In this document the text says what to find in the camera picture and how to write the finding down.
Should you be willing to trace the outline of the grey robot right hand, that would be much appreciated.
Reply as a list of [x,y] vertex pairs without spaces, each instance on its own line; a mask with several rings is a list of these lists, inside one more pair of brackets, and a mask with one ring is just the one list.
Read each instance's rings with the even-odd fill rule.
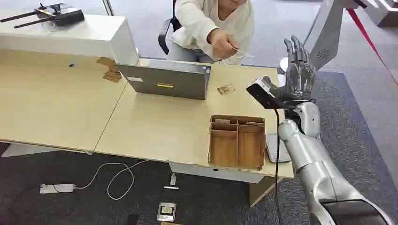
[[288,54],[285,85],[274,90],[277,98],[286,100],[310,100],[315,82],[315,67],[311,64],[308,51],[295,36],[284,39]]

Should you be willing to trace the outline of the person's hand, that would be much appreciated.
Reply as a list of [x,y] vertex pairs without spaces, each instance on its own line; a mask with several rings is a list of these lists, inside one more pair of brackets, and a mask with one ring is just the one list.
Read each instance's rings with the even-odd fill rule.
[[219,28],[212,30],[207,40],[210,43],[213,55],[220,59],[227,59],[237,53],[239,46],[233,36]]

